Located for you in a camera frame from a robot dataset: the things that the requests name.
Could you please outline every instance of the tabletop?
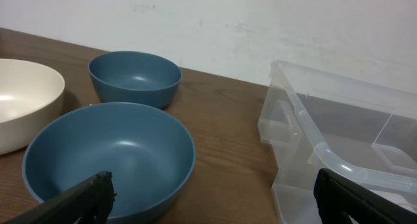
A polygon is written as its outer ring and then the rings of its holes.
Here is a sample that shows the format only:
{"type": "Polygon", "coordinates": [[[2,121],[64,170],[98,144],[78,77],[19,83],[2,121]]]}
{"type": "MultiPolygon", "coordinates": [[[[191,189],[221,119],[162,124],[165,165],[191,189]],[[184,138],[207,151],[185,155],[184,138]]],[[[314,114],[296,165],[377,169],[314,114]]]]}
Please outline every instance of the tabletop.
{"type": "MultiPolygon", "coordinates": [[[[105,53],[0,29],[0,58],[45,64],[66,82],[63,114],[99,104],[87,63],[105,53]]],[[[274,154],[257,133],[267,88],[182,68],[183,79],[165,109],[191,133],[194,171],[172,207],[155,223],[277,223],[271,186],[274,154]]],[[[0,223],[38,203],[22,179],[26,148],[0,156],[0,223]]]]}

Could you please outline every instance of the large blue bowl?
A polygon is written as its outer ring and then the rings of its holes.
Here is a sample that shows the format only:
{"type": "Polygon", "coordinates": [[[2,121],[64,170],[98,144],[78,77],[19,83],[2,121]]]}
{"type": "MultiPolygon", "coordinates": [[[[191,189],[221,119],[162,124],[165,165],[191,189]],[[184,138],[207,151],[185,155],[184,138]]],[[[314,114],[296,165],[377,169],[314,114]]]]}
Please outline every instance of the large blue bowl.
{"type": "Polygon", "coordinates": [[[192,138],[172,116],[146,105],[107,103],[46,126],[27,148],[22,169],[39,202],[110,171],[117,196],[108,223],[148,223],[167,209],[194,160],[192,138]]]}
{"type": "Polygon", "coordinates": [[[162,57],[136,51],[100,55],[89,72],[102,102],[132,102],[163,108],[181,81],[180,68],[162,57]]]}

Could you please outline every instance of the transparent storage box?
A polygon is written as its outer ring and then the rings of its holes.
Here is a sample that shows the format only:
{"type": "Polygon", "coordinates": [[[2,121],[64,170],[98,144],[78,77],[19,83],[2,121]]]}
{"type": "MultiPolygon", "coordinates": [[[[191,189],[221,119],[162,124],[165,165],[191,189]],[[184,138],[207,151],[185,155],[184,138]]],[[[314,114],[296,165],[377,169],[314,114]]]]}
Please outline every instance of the transparent storage box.
{"type": "Polygon", "coordinates": [[[258,123],[278,164],[282,223],[321,223],[313,196],[329,168],[417,212],[417,95],[276,61],[258,123]]]}

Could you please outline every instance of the white wall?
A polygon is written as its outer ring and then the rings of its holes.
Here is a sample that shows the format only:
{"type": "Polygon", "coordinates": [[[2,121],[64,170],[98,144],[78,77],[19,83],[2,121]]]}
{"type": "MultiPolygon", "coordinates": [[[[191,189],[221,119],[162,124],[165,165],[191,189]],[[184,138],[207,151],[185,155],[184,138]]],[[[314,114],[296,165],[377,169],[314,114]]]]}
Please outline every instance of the white wall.
{"type": "Polygon", "coordinates": [[[0,27],[263,85],[283,59],[417,92],[416,13],[417,0],[0,0],[0,27]]]}

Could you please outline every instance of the brown wooden surface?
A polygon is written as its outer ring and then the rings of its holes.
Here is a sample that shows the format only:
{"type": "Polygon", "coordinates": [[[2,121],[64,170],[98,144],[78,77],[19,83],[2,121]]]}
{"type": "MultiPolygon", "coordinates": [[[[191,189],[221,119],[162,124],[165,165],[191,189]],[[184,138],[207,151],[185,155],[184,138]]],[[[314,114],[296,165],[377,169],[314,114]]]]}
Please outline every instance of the brown wooden surface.
{"type": "MultiPolygon", "coordinates": [[[[64,76],[64,113],[100,103],[87,63],[103,52],[0,29],[0,58],[45,64],[64,76]]],[[[277,223],[270,190],[276,164],[257,133],[266,87],[182,71],[166,111],[190,131],[197,159],[177,201],[156,223],[277,223]]],[[[24,152],[0,156],[0,223],[37,205],[22,180],[24,152]]]]}

